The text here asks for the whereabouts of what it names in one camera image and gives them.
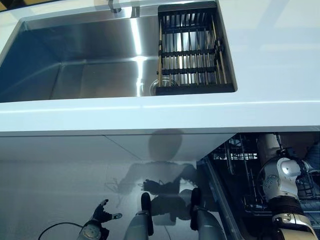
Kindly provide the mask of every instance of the open dishwasher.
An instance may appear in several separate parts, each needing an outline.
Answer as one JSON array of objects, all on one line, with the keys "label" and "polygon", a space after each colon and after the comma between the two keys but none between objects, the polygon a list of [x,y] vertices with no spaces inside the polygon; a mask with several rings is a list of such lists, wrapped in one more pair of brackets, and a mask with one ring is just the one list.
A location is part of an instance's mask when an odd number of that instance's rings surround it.
[{"label": "open dishwasher", "polygon": [[[318,132],[238,133],[200,161],[227,226],[226,235],[230,239],[264,239],[274,220],[274,209],[264,193],[266,166],[280,156],[301,159],[319,170],[319,152]],[[295,184],[302,214],[309,218],[319,238],[320,173],[313,170],[302,174]]]}]

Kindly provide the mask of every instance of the white cabinet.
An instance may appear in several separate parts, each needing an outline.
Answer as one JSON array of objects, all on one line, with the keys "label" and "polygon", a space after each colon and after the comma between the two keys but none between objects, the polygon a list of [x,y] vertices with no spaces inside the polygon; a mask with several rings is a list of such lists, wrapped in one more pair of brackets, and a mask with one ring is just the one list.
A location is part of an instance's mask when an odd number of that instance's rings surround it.
[{"label": "white cabinet", "polygon": [[183,134],[158,130],[146,135],[110,135],[110,140],[144,161],[198,161],[234,133]]},{"label": "white cabinet", "polygon": [[107,163],[137,160],[103,135],[1,137],[0,153],[2,162]]}]

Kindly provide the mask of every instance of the black cable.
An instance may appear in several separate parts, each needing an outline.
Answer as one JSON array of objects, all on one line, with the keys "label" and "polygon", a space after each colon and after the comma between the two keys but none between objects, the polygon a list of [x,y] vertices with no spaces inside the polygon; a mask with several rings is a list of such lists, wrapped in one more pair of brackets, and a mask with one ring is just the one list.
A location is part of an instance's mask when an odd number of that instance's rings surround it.
[{"label": "black cable", "polygon": [[170,236],[170,233],[168,232],[167,227],[166,227],[166,226],[164,226],[164,229],[165,229],[166,233],[167,233],[167,234],[168,234],[168,236],[169,236],[169,240],[171,240],[171,236]]},{"label": "black cable", "polygon": [[55,227],[55,226],[62,225],[62,224],[70,224],[70,225],[77,226],[77,227],[79,227],[79,228],[83,228],[83,226],[81,226],[81,225],[79,225],[79,224],[76,224],[76,223],[73,223],[73,222],[67,222],[67,221],[65,221],[65,222],[59,222],[59,223],[53,224],[52,226],[49,226],[49,227],[47,227],[45,230],[43,230],[42,233],[39,235],[38,240],[41,239],[42,235],[43,235],[46,231],[48,231],[49,229],[52,229],[52,228]]},{"label": "black cable", "polygon": [[279,137],[279,133],[275,133],[275,137],[276,137],[276,141],[278,142],[278,144],[279,144],[279,147],[280,147],[280,149],[282,150],[282,145],[281,145],[281,141],[280,141],[280,137]]}]

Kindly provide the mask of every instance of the white floor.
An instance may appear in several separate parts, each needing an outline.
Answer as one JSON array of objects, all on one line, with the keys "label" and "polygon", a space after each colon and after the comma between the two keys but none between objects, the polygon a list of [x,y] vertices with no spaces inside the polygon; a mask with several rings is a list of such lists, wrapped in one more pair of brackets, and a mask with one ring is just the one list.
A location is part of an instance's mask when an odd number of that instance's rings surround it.
[{"label": "white floor", "polygon": [[[109,199],[106,210],[122,213],[123,217],[103,226],[110,230],[108,240],[121,240],[140,209],[143,182],[173,182],[185,167],[192,169],[190,162],[0,162],[0,239],[34,240],[58,222],[83,225],[99,202]],[[179,182],[179,192],[194,188],[190,180],[181,178]],[[169,235],[173,240],[198,238],[197,232],[190,229],[190,220],[177,217],[174,223],[167,214],[154,216],[153,222],[151,240],[169,240]],[[60,225],[42,239],[77,239],[79,231],[76,226]]]}]

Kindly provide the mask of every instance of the metal rack bar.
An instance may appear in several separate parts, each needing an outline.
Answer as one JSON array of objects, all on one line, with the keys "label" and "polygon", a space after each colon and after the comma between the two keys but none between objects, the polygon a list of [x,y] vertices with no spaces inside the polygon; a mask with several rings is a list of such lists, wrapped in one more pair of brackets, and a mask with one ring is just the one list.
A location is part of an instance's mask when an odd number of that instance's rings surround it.
[{"label": "metal rack bar", "polygon": [[312,175],[311,175],[311,174],[308,174],[307,177],[308,177],[308,180],[309,180],[309,185],[310,185],[310,187],[311,187],[312,197],[313,197],[313,198],[317,198],[317,193],[316,193],[316,190],[315,190],[315,183],[314,183],[314,180],[313,180],[313,178],[312,178]]},{"label": "metal rack bar", "polygon": [[199,33],[198,33],[198,30],[196,30],[196,32],[195,32],[195,34],[196,34],[196,45],[197,45],[197,49],[198,49],[198,51],[199,51],[199,54],[198,54],[198,63],[199,63],[199,66],[198,66],[198,68],[200,67],[202,67],[203,65],[202,65],[202,58],[201,58],[201,54],[200,54],[200,41],[199,41]]},{"label": "metal rack bar", "polygon": [[255,185],[255,180],[254,180],[254,175],[252,173],[252,168],[250,168],[250,176],[251,176],[251,181],[252,181],[252,188],[253,188],[253,193],[254,193],[254,199],[255,203],[258,203],[258,198],[257,198],[257,191],[256,191],[256,185]]},{"label": "metal rack bar", "polygon": [[[167,51],[167,44],[168,44],[168,36],[167,36],[167,33],[165,33],[165,46],[166,46],[165,51]],[[171,43],[170,42],[169,42],[169,53],[171,53]],[[169,70],[171,69],[171,55],[169,55],[169,67],[168,67],[168,69]],[[171,85],[172,85],[172,79],[171,79],[171,71],[170,71],[170,74],[169,74],[169,87],[171,87]]]},{"label": "metal rack bar", "polygon": [[[162,43],[162,48],[163,48],[163,51],[166,53],[167,52],[167,34],[166,33],[164,33],[164,34],[162,34],[162,40],[163,40],[163,43]],[[167,56],[165,55],[165,56],[163,56],[162,54],[161,54],[161,56],[162,56],[162,60],[164,60],[164,69],[167,69]]]},{"label": "metal rack bar", "polygon": [[190,28],[191,24],[192,24],[192,15],[193,15],[193,13],[190,13],[189,15],[190,15],[190,17],[189,17],[189,28]]},{"label": "metal rack bar", "polygon": [[[212,44],[212,47],[213,49],[215,48],[215,40],[214,40],[214,36],[213,36],[213,32],[210,31],[210,38],[211,38],[211,44]],[[220,65],[219,65],[219,62],[218,62],[218,58],[217,58],[217,53],[215,51],[213,51],[213,60],[215,60],[215,63],[216,63],[216,69],[217,69],[217,80],[219,80],[219,83],[221,84],[221,74],[220,74]]]},{"label": "metal rack bar", "polygon": [[[203,29],[203,40],[204,40],[204,48],[207,48],[207,41],[206,41],[206,28]],[[209,67],[210,63],[206,60],[206,54],[203,54],[203,61],[204,61],[204,66],[205,67]],[[205,73],[205,83],[206,85],[209,84],[209,76],[208,76],[208,72]]]},{"label": "metal rack bar", "polygon": [[218,44],[218,50],[217,51],[219,52],[219,56],[220,56],[220,62],[221,62],[222,74],[223,74],[223,81],[224,81],[225,84],[227,84],[226,70],[225,70],[224,58],[222,56],[221,43],[220,43],[220,40],[217,38],[214,17],[212,15],[211,15],[211,20],[212,20],[214,39],[217,41],[217,44]]},{"label": "metal rack bar", "polygon": [[184,14],[184,26],[187,27],[187,13]]},{"label": "metal rack bar", "polygon": [[200,49],[200,50],[184,50],[184,51],[172,51],[172,52],[162,52],[162,57],[169,57],[169,56],[180,56],[183,55],[193,55],[193,54],[210,54],[212,52],[212,49]]},{"label": "metal rack bar", "polygon": [[[192,50],[192,46],[191,46],[191,36],[190,36],[190,31],[188,32],[188,41],[189,41],[189,51]],[[189,55],[190,59],[189,59],[189,68],[193,68],[193,62],[192,62],[192,54]]]},{"label": "metal rack bar", "polygon": [[233,167],[233,164],[232,164],[232,158],[231,158],[231,153],[230,153],[230,143],[229,141],[226,141],[224,143],[224,147],[225,147],[225,155],[226,155],[226,164],[227,164],[227,167],[228,167],[228,171],[231,175],[234,175],[235,174],[235,171],[234,171],[234,167]]},{"label": "metal rack bar", "polygon": [[159,25],[158,86],[162,86],[162,20]]},{"label": "metal rack bar", "polygon": [[[173,52],[176,51],[176,44],[175,44],[175,35],[172,33],[172,50]],[[173,70],[176,69],[176,64],[177,64],[177,60],[176,60],[176,56],[173,56]]]},{"label": "metal rack bar", "polygon": [[250,178],[249,178],[248,165],[247,165],[247,160],[246,160],[246,156],[245,156],[244,142],[242,141],[242,136],[241,136],[241,134],[239,134],[239,137],[240,137],[240,144],[241,144],[241,150],[242,150],[244,168],[245,168],[245,172],[246,172],[246,180],[247,180],[247,182],[248,182],[250,195],[252,196],[251,181],[250,181]]},{"label": "metal rack bar", "polygon": [[196,14],[196,19],[197,19],[197,21],[195,22],[195,25],[199,25],[199,22],[200,22],[200,13],[197,13],[197,14]]},{"label": "metal rack bar", "polygon": [[[205,44],[205,49],[209,50],[209,44],[208,44],[206,28],[204,28],[204,44]],[[209,66],[213,66],[214,62],[211,63],[211,61],[210,61],[210,52],[209,51],[207,52],[207,57],[208,57],[208,65]],[[216,71],[214,71],[214,77],[215,77],[215,79],[217,79]]]},{"label": "metal rack bar", "polygon": [[215,71],[214,67],[193,67],[193,68],[176,68],[176,69],[163,69],[162,75],[169,75],[170,73],[173,75],[177,74],[204,74],[205,72],[213,73]]},{"label": "metal rack bar", "polygon": [[180,32],[180,39],[181,39],[181,53],[182,53],[182,56],[181,56],[182,69],[185,69],[185,59],[184,59],[185,56],[183,54],[183,52],[184,52],[184,36],[183,36],[182,32]]}]

